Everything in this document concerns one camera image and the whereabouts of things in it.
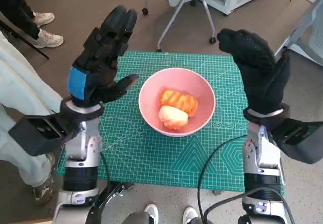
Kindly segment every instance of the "triangle pattern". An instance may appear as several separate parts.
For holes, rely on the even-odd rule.
[[[200,173],[208,157],[197,136],[194,135],[177,157],[172,170]],[[212,162],[208,165],[206,171],[210,174],[217,174]]]

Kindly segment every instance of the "floor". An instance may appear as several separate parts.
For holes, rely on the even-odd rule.
[[[144,0],[27,0],[35,11],[51,11],[56,20],[45,28],[65,38],[63,46],[43,49],[47,61],[22,43],[13,44],[24,54],[40,77],[62,96],[67,96],[66,77],[82,44],[95,26],[117,5],[141,11]],[[218,29],[247,29],[264,37],[275,50],[297,25],[310,4],[306,0],[255,0],[236,9],[230,16],[211,10]],[[149,16],[138,15],[137,25],[130,41],[130,50],[156,50],[156,42],[170,19],[173,9],[164,0],[151,0]],[[217,45],[209,45],[209,25],[202,4],[192,8],[185,5],[162,43],[164,51],[221,54]],[[323,119],[323,68],[291,52],[292,75],[285,90],[284,102],[291,107],[296,119],[318,121]],[[323,220],[323,162],[304,165],[283,157],[287,180],[286,198],[296,223],[321,223]],[[19,178],[17,170],[0,161],[1,223],[51,217],[55,198],[46,206],[32,204],[31,190]],[[214,196],[202,192],[202,206],[232,196],[225,192]],[[185,206],[197,207],[196,190],[185,188],[136,185],[113,200],[103,215],[102,223],[120,223],[134,211],[154,202],[159,207],[160,223],[181,223]],[[220,207],[210,214],[214,223],[237,223],[243,215],[241,202]]]

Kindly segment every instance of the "black pants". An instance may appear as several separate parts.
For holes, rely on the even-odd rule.
[[[0,11],[15,26],[37,39],[39,29],[33,22],[33,11],[25,0],[0,0]]]
[[[130,214],[122,224],[154,224],[153,218],[148,215],[147,212],[136,212]],[[194,218],[190,223],[188,224],[203,224],[201,218]]]

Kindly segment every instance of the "person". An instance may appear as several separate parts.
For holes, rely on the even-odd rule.
[[[144,211],[130,214],[122,224],[158,224],[159,214],[155,204],[149,204]],[[203,224],[198,217],[197,211],[193,207],[187,207],[183,214],[182,224]]]
[[[60,111],[62,98],[37,75],[24,56],[0,32],[0,160],[15,165],[25,184],[33,189],[36,204],[50,200],[53,192],[52,154],[32,157],[8,134],[15,125],[4,107],[25,115],[49,115]]]
[[[43,29],[55,19],[53,13],[38,13],[31,10],[25,0],[0,0],[0,11],[15,26],[32,37],[36,48],[58,47],[63,44],[62,36],[51,34]]]

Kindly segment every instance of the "sneaker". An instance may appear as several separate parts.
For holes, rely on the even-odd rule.
[[[197,218],[198,214],[192,207],[187,207],[183,214],[183,224],[190,223],[194,218]]]
[[[38,13],[34,12],[33,21],[37,24],[38,27],[49,24],[55,20],[55,16],[53,13]]]
[[[48,161],[50,162],[51,171],[47,180],[40,186],[33,188],[32,192],[35,198],[35,202],[37,205],[42,205],[47,203],[51,197],[54,188],[54,180],[52,176],[52,170],[55,168],[56,160],[55,156],[51,153],[46,154]]]
[[[147,212],[151,218],[153,218],[153,223],[158,224],[158,209],[155,204],[149,204],[145,208],[145,212]]]
[[[49,32],[39,29],[38,39],[33,41],[36,48],[58,47],[62,45],[64,38],[62,36],[50,34]]]

